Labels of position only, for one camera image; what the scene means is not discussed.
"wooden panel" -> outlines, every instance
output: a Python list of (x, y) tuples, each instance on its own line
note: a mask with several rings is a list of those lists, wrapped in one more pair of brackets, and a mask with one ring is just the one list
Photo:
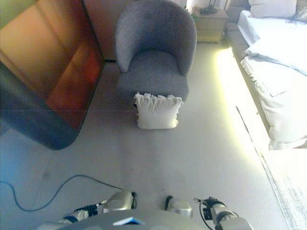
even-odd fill
[(43, 98), (48, 97), (69, 62), (35, 5), (0, 30), (0, 45), (1, 51), (24, 73), (18, 77), (25, 84), (30, 81), (40, 88)]
[(207, 28), (208, 19), (199, 18), (198, 21), (195, 22), (196, 28), (200, 30), (204, 30)]
[(207, 29), (208, 30), (224, 30), (227, 19), (223, 18), (210, 18), (208, 19)]
[(16, 77), (80, 128), (104, 64), (81, 0), (35, 1), (0, 30), (0, 51)]
[(198, 30), (197, 41), (218, 42), (221, 39), (223, 30)]

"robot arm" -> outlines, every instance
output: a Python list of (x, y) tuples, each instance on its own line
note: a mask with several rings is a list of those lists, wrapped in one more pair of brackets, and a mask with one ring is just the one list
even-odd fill
[(206, 200), (198, 200), (206, 208), (203, 209), (205, 220), (212, 220), (215, 224), (215, 230), (253, 230), (251, 225), (237, 213), (231, 211), (221, 201), (209, 197)]

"chair seat cushion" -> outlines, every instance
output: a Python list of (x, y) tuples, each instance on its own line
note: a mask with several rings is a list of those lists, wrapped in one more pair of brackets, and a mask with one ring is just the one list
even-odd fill
[(136, 93), (181, 97), (187, 99), (188, 78), (182, 76), (176, 59), (160, 50), (142, 51), (134, 56), (129, 69), (121, 73), (118, 92), (123, 98), (133, 98)]

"wire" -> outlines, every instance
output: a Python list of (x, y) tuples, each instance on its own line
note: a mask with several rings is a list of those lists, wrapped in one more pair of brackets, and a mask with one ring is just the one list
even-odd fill
[(112, 187), (112, 188), (116, 188), (116, 189), (119, 189), (119, 190), (124, 190), (123, 188), (120, 188), (120, 187), (116, 187), (114, 185), (111, 185), (111, 184), (107, 184), (105, 182), (102, 182), (102, 181), (99, 181), (91, 176), (87, 176), (87, 175), (83, 175), (83, 174), (77, 174), (77, 175), (74, 175), (72, 177), (70, 177), (69, 179), (67, 179), (64, 183), (61, 184), (61, 186), (58, 188), (58, 190), (56, 191), (56, 193), (54, 194), (54, 196), (52, 197), (51, 200), (49, 200), (45, 205), (43, 205), (42, 207), (39, 207), (39, 208), (35, 208), (35, 209), (26, 209), (26, 208), (23, 208), (20, 206), (20, 204), (18, 203), (17, 201), (17, 198), (16, 198), (16, 193), (15, 193), (15, 189), (13, 187), (13, 185), (11, 185), (9, 182), (6, 182), (6, 181), (0, 181), (1, 184), (7, 184), (12, 192), (13, 192), (13, 196), (14, 196), (14, 200), (15, 200), (15, 203), (17, 205), (18, 208), (20, 208), (22, 211), (25, 211), (25, 212), (36, 212), (36, 211), (39, 211), (39, 210), (42, 210), (43, 208), (46, 208), (53, 200), (54, 198), (56, 198), (56, 196), (58, 195), (59, 191), (61, 190), (61, 188), (68, 182), (70, 181), (71, 179), (75, 178), (75, 177), (85, 177), (85, 178), (88, 178), (88, 179), (91, 179), (91, 180), (94, 180), (100, 184), (104, 184), (104, 185), (107, 185), (109, 187)]
[(207, 224), (205, 218), (202, 216), (202, 213), (201, 213), (201, 205), (202, 205), (202, 202), (204, 202), (204, 201), (201, 201), (201, 202), (200, 202), (200, 215), (201, 215), (202, 221), (205, 223), (205, 225), (207, 226), (207, 228), (209, 228), (210, 230), (213, 230), (212, 228), (210, 228), (210, 226)]

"nightstand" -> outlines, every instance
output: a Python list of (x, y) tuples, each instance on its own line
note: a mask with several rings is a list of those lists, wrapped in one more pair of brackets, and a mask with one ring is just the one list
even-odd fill
[(222, 38), (228, 16), (222, 9), (215, 14), (200, 14), (200, 7), (193, 7), (192, 13), (197, 17), (197, 41), (219, 42)]

